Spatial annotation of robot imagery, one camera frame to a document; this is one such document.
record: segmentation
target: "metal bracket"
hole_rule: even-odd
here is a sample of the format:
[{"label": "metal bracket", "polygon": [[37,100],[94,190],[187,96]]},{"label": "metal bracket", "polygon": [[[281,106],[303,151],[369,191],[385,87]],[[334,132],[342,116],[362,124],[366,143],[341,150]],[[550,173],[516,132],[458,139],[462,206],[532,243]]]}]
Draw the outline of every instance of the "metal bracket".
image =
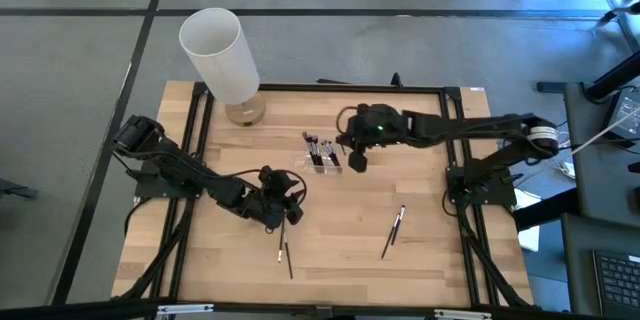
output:
[{"label": "metal bracket", "polygon": [[194,84],[193,92],[191,93],[191,96],[200,97],[206,91],[209,91],[209,88],[207,87],[207,84],[205,84],[204,82],[200,81],[200,82],[197,82],[197,83]]},{"label": "metal bracket", "polygon": [[327,306],[316,306],[316,317],[318,319],[329,319],[333,317],[333,307],[331,305]]},{"label": "metal bracket", "polygon": [[391,86],[395,86],[396,89],[402,89],[404,85],[402,85],[402,80],[400,80],[400,74],[393,73],[391,77]]},{"label": "metal bracket", "polygon": [[462,93],[460,92],[460,88],[457,86],[445,86],[442,88],[444,93],[453,99],[453,101],[462,101]]},{"label": "metal bracket", "polygon": [[213,304],[161,305],[157,316],[213,312]]},{"label": "metal bracket", "polygon": [[469,188],[464,184],[464,168],[447,168],[449,199],[453,204],[505,205],[516,204],[509,169],[494,171],[482,184]]},{"label": "metal bracket", "polygon": [[158,167],[149,161],[142,163],[140,171],[127,173],[136,180],[135,196],[140,198],[197,199],[202,194],[202,188],[198,186],[169,184],[158,174]]},{"label": "metal bracket", "polygon": [[436,309],[434,317],[438,320],[440,319],[491,320],[490,313],[460,311],[460,310],[442,310],[442,309]]}]

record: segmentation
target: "gray floor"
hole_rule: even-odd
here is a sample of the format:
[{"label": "gray floor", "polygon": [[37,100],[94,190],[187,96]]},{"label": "gray floor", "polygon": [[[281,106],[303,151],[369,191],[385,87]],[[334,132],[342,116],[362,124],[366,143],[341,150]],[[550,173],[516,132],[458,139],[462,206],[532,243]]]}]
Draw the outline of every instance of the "gray floor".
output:
[{"label": "gray floor", "polygon": [[[0,8],[146,8],[148,3],[0,0]],[[608,9],[605,0],[160,0],[161,8],[208,6]],[[127,116],[154,116],[167,80],[198,79],[177,41],[183,21],[154,20]],[[264,82],[310,83],[322,77],[386,84],[399,72],[410,85],[481,86],[494,114],[535,112],[557,122],[565,119],[562,97],[535,92],[535,82],[591,81],[630,54],[617,24],[595,31],[593,20],[262,16],[241,22]],[[0,17],[0,177],[41,191],[37,201],[5,197],[0,202],[0,285],[12,289],[0,296],[0,308],[40,305],[50,295],[141,23],[140,17]],[[548,169],[522,187],[550,196],[571,185]],[[109,297],[133,188],[112,164],[70,301]],[[565,279],[539,265],[561,260],[553,245],[560,234],[545,229],[541,251],[525,254],[534,299],[544,308],[564,310]],[[556,269],[562,269],[561,261]]]}]

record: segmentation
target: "desk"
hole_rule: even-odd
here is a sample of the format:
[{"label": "desk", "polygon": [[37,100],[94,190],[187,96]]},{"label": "desk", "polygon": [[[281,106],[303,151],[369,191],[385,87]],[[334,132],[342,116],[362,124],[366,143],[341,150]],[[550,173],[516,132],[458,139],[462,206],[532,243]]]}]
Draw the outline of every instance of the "desk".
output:
[{"label": "desk", "polygon": [[571,311],[600,315],[592,251],[640,254],[640,229],[565,214],[562,237]]},{"label": "desk", "polygon": [[[601,105],[589,102],[580,84],[567,84],[564,100],[572,144],[583,144],[603,129],[610,102]],[[630,150],[640,152],[640,146]],[[627,165],[638,160],[640,156],[613,144],[587,146],[573,156],[576,187],[515,211],[519,228],[524,230],[555,220],[563,213],[640,227],[640,209],[632,197],[633,190],[640,186],[640,174],[627,169]]]},{"label": "desk", "polygon": [[[181,139],[192,82],[168,82],[159,122],[172,139]],[[358,306],[469,306],[457,221],[441,208],[448,164],[444,145],[414,149],[405,145],[367,151],[369,167],[357,174],[318,175],[293,168],[291,156],[305,154],[301,132],[320,139],[336,135],[335,116],[348,105],[387,103],[399,109],[440,114],[438,97],[369,92],[263,91],[264,119],[252,127],[231,124],[223,105],[214,103],[204,160],[225,174],[259,168],[288,168],[307,181],[309,194],[301,222],[289,226],[294,279],[286,261],[278,264],[279,236],[264,226],[235,217],[203,196],[197,200],[178,299],[263,304]],[[467,117],[489,115],[483,89],[461,89]],[[201,114],[196,117],[200,128]],[[472,141],[474,156],[496,150],[495,141]],[[342,164],[346,158],[338,151]],[[247,180],[257,182],[255,177]],[[406,205],[396,246],[380,253],[401,204]],[[154,199],[132,217],[113,295],[128,290],[154,257],[167,209]],[[485,206],[492,258],[521,297],[531,302],[515,225],[502,207]],[[169,286],[167,262],[161,294]],[[486,303],[482,267],[475,264]]]},{"label": "desk", "polygon": [[[596,105],[578,84],[567,84],[565,103],[572,144],[582,144],[602,130],[610,103]],[[631,150],[638,151],[638,146]],[[580,213],[594,219],[640,227],[640,209],[631,194],[640,186],[640,174],[627,165],[640,156],[615,145],[587,146],[573,156]]]}]

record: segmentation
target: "pen holder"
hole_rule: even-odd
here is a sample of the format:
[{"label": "pen holder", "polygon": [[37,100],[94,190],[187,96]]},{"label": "pen holder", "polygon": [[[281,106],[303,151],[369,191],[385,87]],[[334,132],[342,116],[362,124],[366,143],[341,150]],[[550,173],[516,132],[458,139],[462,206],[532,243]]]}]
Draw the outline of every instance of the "pen holder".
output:
[{"label": "pen holder", "polygon": [[303,169],[307,174],[324,174],[324,175],[340,175],[342,174],[342,166],[335,166],[331,158],[322,155],[322,166],[317,166],[311,160],[308,153],[294,154],[291,156],[291,165],[298,169]]}]

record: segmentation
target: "wooden tabletop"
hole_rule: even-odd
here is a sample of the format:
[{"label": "wooden tabletop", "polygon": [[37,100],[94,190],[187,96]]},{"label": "wooden tabletop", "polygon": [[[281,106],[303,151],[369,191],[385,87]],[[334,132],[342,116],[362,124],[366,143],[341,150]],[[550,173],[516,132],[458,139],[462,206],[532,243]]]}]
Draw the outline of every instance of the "wooden tabletop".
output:
[{"label": "wooden tabletop", "polygon": [[[192,82],[167,83],[158,114],[167,135],[182,139]],[[489,116],[484,90],[462,88],[466,117]],[[333,139],[335,117],[345,106],[386,103],[397,109],[440,114],[438,97],[427,94],[264,91],[267,113],[255,126],[238,127],[215,103],[205,152],[207,165],[232,173],[269,165],[301,174],[309,186],[304,217],[287,227],[294,279],[286,261],[277,263],[279,232],[238,218],[208,196],[197,200],[179,299],[235,303],[385,306],[469,306],[460,235],[444,214],[444,145],[406,145],[367,151],[366,173],[345,166],[341,175],[319,175],[292,165],[307,151],[302,131]],[[196,120],[200,128],[201,114]],[[195,149],[198,131],[193,135]],[[496,142],[471,141],[474,157],[496,150]],[[347,159],[338,151],[342,164]],[[258,183],[256,176],[247,180]],[[155,256],[168,201],[154,199],[131,219],[113,295],[129,289]],[[400,206],[406,212],[396,245],[380,255]],[[484,206],[491,255],[525,300],[531,293],[513,219],[502,207]],[[168,261],[162,294],[169,288]],[[482,266],[475,260],[481,298],[487,302]]]}]

